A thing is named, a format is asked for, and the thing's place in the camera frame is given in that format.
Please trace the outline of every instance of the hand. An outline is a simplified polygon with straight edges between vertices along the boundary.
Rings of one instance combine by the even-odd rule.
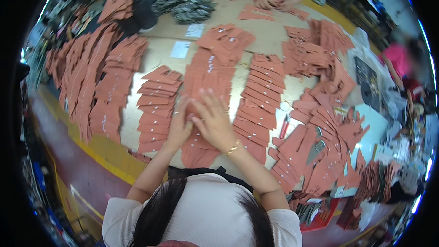
[[[395,84],[398,86],[398,88],[403,91],[404,90],[404,84],[403,84],[403,80],[400,77],[395,77],[393,79],[393,81],[395,82]]]
[[[190,98],[182,96],[177,107],[175,107],[176,113],[171,119],[168,139],[163,144],[163,148],[172,154],[175,154],[180,149],[192,132],[194,124],[191,121],[186,121],[186,108],[189,103]]]
[[[276,6],[276,0],[255,0],[255,6],[261,9],[270,10]]]
[[[294,5],[296,5],[297,3],[298,3],[297,0],[283,0],[279,4],[279,10],[281,10],[283,12],[288,12],[291,9],[293,9]]]
[[[211,89],[206,93],[200,89],[201,98],[205,106],[196,100],[192,104],[197,109],[200,118],[191,117],[192,122],[200,130],[205,140],[209,141],[215,148],[222,153],[227,153],[236,143],[236,136],[229,121],[227,104],[223,99],[219,99]]]

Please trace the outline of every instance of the black cloth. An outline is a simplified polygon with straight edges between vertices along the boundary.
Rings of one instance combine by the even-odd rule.
[[[222,176],[230,183],[239,184],[245,187],[247,190],[250,191],[250,193],[253,193],[253,188],[249,184],[245,183],[244,180],[242,179],[235,178],[232,175],[226,174],[226,169],[224,169],[223,167],[219,167],[217,170],[213,170],[209,168],[195,168],[195,169],[183,169],[182,171],[187,176],[214,173]]]
[[[128,19],[123,19],[118,22],[118,26],[124,32],[123,36],[117,41],[117,44],[126,37],[137,33],[141,28],[149,29],[157,23],[157,18],[151,11],[151,5],[155,0],[133,0],[133,16]],[[100,24],[97,22],[99,15],[95,16],[87,25],[84,31],[79,35],[93,33]]]
[[[401,187],[401,184],[398,181],[392,186],[390,199],[387,201],[387,204],[396,204],[398,202],[411,201],[417,198],[423,192],[424,192],[424,184],[419,183],[418,189],[416,190],[416,194],[414,196],[409,195],[404,192],[403,188]]]
[[[244,180],[242,180],[242,179],[235,178],[232,175],[226,174],[226,169],[224,169],[223,167],[219,167],[216,170],[209,169],[209,168],[179,169],[179,168],[175,168],[172,166],[168,167],[168,179],[169,180],[176,179],[176,178],[189,177],[191,175],[200,175],[200,174],[209,174],[209,173],[214,173],[214,174],[220,175],[223,178],[225,178],[228,182],[239,184],[239,185],[245,187],[247,190],[249,190],[250,193],[253,193],[253,188],[249,184],[245,183]]]

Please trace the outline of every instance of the wrist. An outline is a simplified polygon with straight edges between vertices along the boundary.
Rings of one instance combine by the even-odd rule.
[[[159,153],[166,155],[166,156],[173,157],[175,155],[175,153],[178,151],[178,149],[180,149],[180,147],[176,147],[175,145],[169,143],[168,141],[165,141],[165,143],[163,143],[162,148],[160,149]]]
[[[241,141],[239,141],[238,139],[233,140],[233,141],[231,140],[228,142],[227,145],[224,145],[224,149],[221,152],[222,152],[222,154],[224,154],[226,156],[230,156],[238,149],[240,144],[241,144]]]

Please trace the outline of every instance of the metal clip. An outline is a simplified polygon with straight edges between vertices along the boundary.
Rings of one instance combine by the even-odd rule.
[[[316,127],[316,132],[317,132],[317,137],[321,137],[322,134],[322,129],[320,127]]]
[[[317,142],[316,146],[314,147],[316,149],[316,151],[318,153],[320,153],[321,151],[323,151],[323,149],[326,147],[326,143],[323,140],[319,140],[319,142]]]

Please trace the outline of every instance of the yellow floor line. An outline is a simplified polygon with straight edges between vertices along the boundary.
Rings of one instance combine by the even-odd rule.
[[[33,121],[33,123],[34,123],[34,126],[35,126],[35,131],[36,131],[36,136],[38,136],[38,128],[39,128],[39,125],[38,125],[38,123],[37,123],[37,121],[36,121],[36,118],[35,118],[35,116],[33,116],[33,119],[32,119],[32,121]],[[59,196],[59,199],[61,200],[61,203],[62,203],[62,206],[63,206],[63,209],[64,209],[64,212],[65,212],[65,215],[66,215],[66,217],[67,217],[67,219],[69,220],[69,222],[72,222],[72,219],[70,219],[70,217],[69,217],[69,214],[67,213],[67,211],[66,211],[66,208],[68,208],[68,206],[65,204],[65,202],[64,202],[64,198],[62,198],[62,193],[61,193],[61,189],[60,189],[60,187],[59,187],[59,180],[58,180],[58,171],[57,171],[57,167],[56,167],[56,161],[55,161],[55,158],[54,158],[54,156],[52,155],[52,153],[50,152],[50,150],[49,150],[49,147],[47,147],[47,145],[46,145],[46,143],[44,142],[44,141],[42,141],[43,142],[43,144],[44,144],[44,147],[46,148],[46,152],[47,152],[47,154],[49,155],[48,157],[50,158],[50,160],[52,161],[52,164],[53,164],[53,166],[54,166],[54,170],[55,170],[55,179],[56,179],[56,185],[57,185],[57,190],[58,190],[58,196]],[[79,212],[79,210],[78,210],[78,207],[76,206],[76,203],[74,203],[74,206],[75,206],[75,208],[76,208],[76,216],[77,216],[77,218],[78,218],[78,220],[79,220],[79,222],[80,222],[80,225],[82,226],[82,227],[84,227],[84,223],[81,221],[81,219],[80,219],[80,212]]]
[[[70,189],[72,191],[73,196],[77,195],[78,198],[85,204],[85,206],[87,206],[87,208],[89,208],[92,212],[94,212],[102,220],[104,219],[104,216],[101,215],[98,211],[96,211],[96,209],[93,208],[93,206],[91,206],[90,203],[88,203],[87,200],[85,200],[85,198],[82,197],[82,195],[73,187],[72,184],[70,184]]]

